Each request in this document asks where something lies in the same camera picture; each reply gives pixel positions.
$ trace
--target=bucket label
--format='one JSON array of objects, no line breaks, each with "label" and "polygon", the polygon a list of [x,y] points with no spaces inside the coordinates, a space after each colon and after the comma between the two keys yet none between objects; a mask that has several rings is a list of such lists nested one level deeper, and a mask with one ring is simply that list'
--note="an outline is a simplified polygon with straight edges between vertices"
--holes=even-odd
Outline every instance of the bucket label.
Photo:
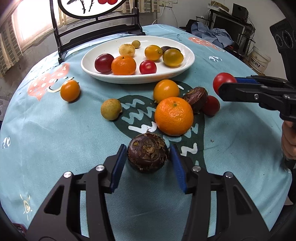
[{"label": "bucket label", "polygon": [[265,70],[265,66],[258,63],[256,60],[254,60],[252,57],[250,59],[250,64],[252,67],[254,67],[258,72],[263,73]]}]

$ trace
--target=silver bolt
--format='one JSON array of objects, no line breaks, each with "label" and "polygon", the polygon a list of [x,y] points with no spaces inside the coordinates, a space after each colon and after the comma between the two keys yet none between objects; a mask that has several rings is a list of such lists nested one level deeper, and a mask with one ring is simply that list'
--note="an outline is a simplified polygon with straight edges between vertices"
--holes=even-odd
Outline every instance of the silver bolt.
[{"label": "silver bolt", "polygon": [[193,168],[192,168],[192,170],[194,171],[194,172],[199,172],[199,171],[201,171],[201,167],[200,166],[194,166]]},{"label": "silver bolt", "polygon": [[232,173],[232,172],[226,172],[226,173],[225,173],[225,176],[226,176],[227,178],[233,178],[233,173]]},{"label": "silver bolt", "polygon": [[72,176],[72,173],[71,172],[65,172],[64,173],[64,177],[65,178],[69,178],[69,177],[71,177]]},{"label": "silver bolt", "polygon": [[98,165],[98,166],[96,166],[96,170],[98,171],[98,172],[101,172],[101,171],[103,171],[105,169],[105,167],[103,166],[103,165]]}]

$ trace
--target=blue cloth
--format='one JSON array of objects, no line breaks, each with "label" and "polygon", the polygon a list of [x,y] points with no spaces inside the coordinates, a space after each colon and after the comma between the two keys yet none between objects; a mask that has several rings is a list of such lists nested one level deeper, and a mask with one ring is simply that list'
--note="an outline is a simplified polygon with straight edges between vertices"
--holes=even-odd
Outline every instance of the blue cloth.
[{"label": "blue cloth", "polygon": [[[190,88],[203,86],[209,95],[218,97],[212,82],[220,72],[236,77],[255,74],[234,56],[194,35],[166,25],[143,29],[147,35],[180,41],[194,52],[196,60],[191,68],[173,78],[181,96]],[[176,144],[182,155],[208,172],[222,175],[232,171],[271,229],[292,180],[290,171],[281,167],[279,113],[258,104],[220,101],[221,110],[215,117],[196,115],[185,135],[162,135],[153,122],[156,83],[105,83],[80,67],[82,57],[94,46],[124,36],[112,35],[76,47],[60,66],[55,52],[36,64],[16,90],[0,131],[0,199],[9,218],[28,227],[65,171],[88,172],[114,155],[120,144],[128,145],[132,137],[149,129],[163,136],[167,145]],[[78,101],[67,103],[59,92],[44,91],[48,84],[57,89],[71,77],[81,87]],[[122,115],[114,122],[100,114],[101,104],[109,98],[119,99],[123,106]],[[151,175],[140,174],[126,164],[118,189],[106,195],[117,241],[181,240],[190,201],[191,195],[179,189],[170,161]],[[215,233],[215,201],[213,193],[209,235]],[[81,218],[83,234],[87,235],[83,195]]]},{"label": "blue cloth", "polygon": [[233,40],[225,29],[214,28],[210,30],[208,26],[201,22],[195,22],[191,25],[191,33],[220,48],[225,48],[233,44]]}]

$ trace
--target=black speaker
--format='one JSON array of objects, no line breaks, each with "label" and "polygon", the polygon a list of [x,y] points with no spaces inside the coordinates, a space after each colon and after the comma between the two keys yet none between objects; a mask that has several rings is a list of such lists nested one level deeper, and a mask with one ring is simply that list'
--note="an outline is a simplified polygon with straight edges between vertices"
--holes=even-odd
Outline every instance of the black speaker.
[{"label": "black speaker", "polygon": [[232,16],[239,18],[239,19],[243,20],[244,22],[247,22],[248,16],[249,16],[249,11],[245,7],[234,3],[233,8],[232,8]]},{"label": "black speaker", "polygon": [[296,86],[296,31],[284,19],[271,26],[270,32],[283,59],[287,80]]}]

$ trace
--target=red cherry tomato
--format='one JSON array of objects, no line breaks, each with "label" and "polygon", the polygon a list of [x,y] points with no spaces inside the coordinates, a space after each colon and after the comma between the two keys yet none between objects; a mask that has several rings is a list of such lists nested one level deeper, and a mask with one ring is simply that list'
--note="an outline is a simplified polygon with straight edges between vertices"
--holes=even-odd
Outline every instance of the red cherry tomato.
[{"label": "red cherry tomato", "polygon": [[202,108],[202,112],[207,116],[213,117],[220,110],[220,103],[214,96],[208,95],[207,101]]},{"label": "red cherry tomato", "polygon": [[113,5],[113,4],[117,3],[117,1],[118,1],[118,0],[108,0],[108,3],[109,3],[110,5]]},{"label": "red cherry tomato", "polygon": [[213,88],[216,94],[219,94],[219,88],[224,83],[237,83],[237,80],[228,73],[219,73],[213,81]]},{"label": "red cherry tomato", "polygon": [[151,60],[144,60],[140,64],[141,74],[155,74],[156,73],[156,64]]},{"label": "red cherry tomato", "polygon": [[114,57],[111,54],[101,54],[99,57],[97,57],[94,67],[101,73],[111,71],[111,64],[113,60]]}]

